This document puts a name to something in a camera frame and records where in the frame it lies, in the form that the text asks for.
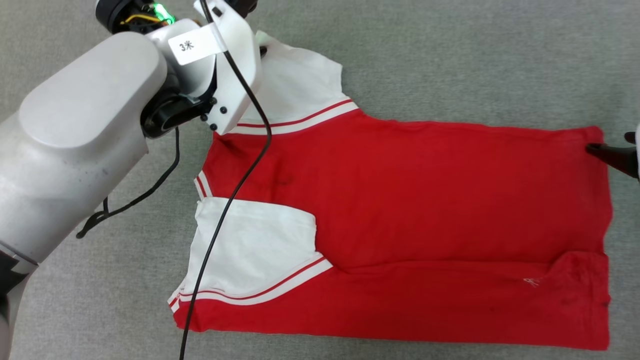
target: white robotic arm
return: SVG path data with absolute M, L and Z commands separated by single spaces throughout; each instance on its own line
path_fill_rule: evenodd
M 116 25 L 124 18 L 113 13 L 122 14 L 123 3 L 153 6 L 102 0 L 97 8 L 105 3 L 113 8 L 108 23 Z M 215 23 L 238 68 L 257 91 L 260 51 L 251 28 L 227 2 L 208 3 L 217 9 Z M 177 63 L 169 40 L 200 29 L 195 21 L 154 27 L 145 35 L 126 31 L 103 41 L 0 123 L 0 359 L 8 359 L 29 276 L 148 152 L 146 138 L 194 117 L 223 134 L 250 104 L 224 57 Z

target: gray fabric surface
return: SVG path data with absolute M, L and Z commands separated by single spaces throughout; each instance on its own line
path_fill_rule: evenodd
M 2 2 L 0 118 L 108 36 L 93 4 Z M 190 0 L 165 5 L 180 17 L 195 14 Z M 250 22 L 342 63 L 344 92 L 376 117 L 598 125 L 608 142 L 621 144 L 640 120 L 638 19 L 637 0 L 260 0 Z M 182 163 L 163 188 L 87 238 L 67 239 L 42 265 L 20 309 L 12 359 L 177 358 L 181 332 L 166 299 L 186 272 L 196 227 L 191 180 L 210 136 L 199 122 L 184 126 Z M 114 192 L 113 207 L 171 163 L 172 137 L 149 147 Z M 191 335 L 188 358 L 638 359 L 640 187 L 615 171 L 610 178 L 608 352 L 207 332 Z

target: garment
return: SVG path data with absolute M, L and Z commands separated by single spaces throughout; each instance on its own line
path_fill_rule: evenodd
M 214 246 L 191 328 L 606 349 L 607 167 L 561 131 L 366 115 L 341 66 L 259 33 L 271 148 Z M 196 179 L 178 326 L 226 197 L 264 146 L 249 109 Z

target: yellow wire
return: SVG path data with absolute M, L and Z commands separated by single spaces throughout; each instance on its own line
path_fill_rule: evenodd
M 145 20 L 149 20 L 151 22 L 160 22 L 160 19 L 158 19 L 157 17 L 153 17 L 153 16 L 149 16 L 149 15 L 143 15 L 143 14 L 135 14 L 135 15 L 131 15 L 127 20 L 124 20 L 123 22 L 121 22 L 121 24 L 128 24 L 130 21 L 132 21 L 133 19 L 145 19 Z

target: green led light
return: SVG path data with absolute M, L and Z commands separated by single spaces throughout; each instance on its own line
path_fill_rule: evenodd
M 160 21 L 166 21 L 169 25 L 175 22 L 175 17 L 171 16 L 171 14 L 166 11 L 162 4 L 155 4 L 154 11 L 156 12 L 156 16 L 158 19 L 160 19 Z

